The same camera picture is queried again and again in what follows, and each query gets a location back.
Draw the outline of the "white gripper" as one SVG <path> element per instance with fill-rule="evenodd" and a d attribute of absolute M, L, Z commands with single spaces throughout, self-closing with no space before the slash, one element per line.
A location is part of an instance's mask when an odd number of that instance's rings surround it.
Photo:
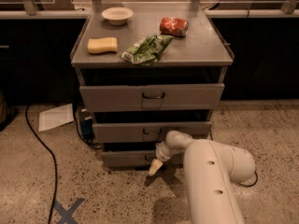
<path fill-rule="evenodd" d="M 158 143 L 155 150 L 157 159 L 153 159 L 149 168 L 149 176 L 155 175 L 163 166 L 163 161 L 169 161 L 172 158 L 172 151 L 165 141 Z"/>

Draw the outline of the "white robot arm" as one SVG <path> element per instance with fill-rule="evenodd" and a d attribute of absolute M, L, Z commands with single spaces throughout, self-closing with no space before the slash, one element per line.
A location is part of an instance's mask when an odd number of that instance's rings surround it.
<path fill-rule="evenodd" d="M 245 224 L 232 185 L 255 175 L 253 156 L 240 147 L 170 131 L 156 145 L 149 175 L 179 153 L 192 224 Z"/>

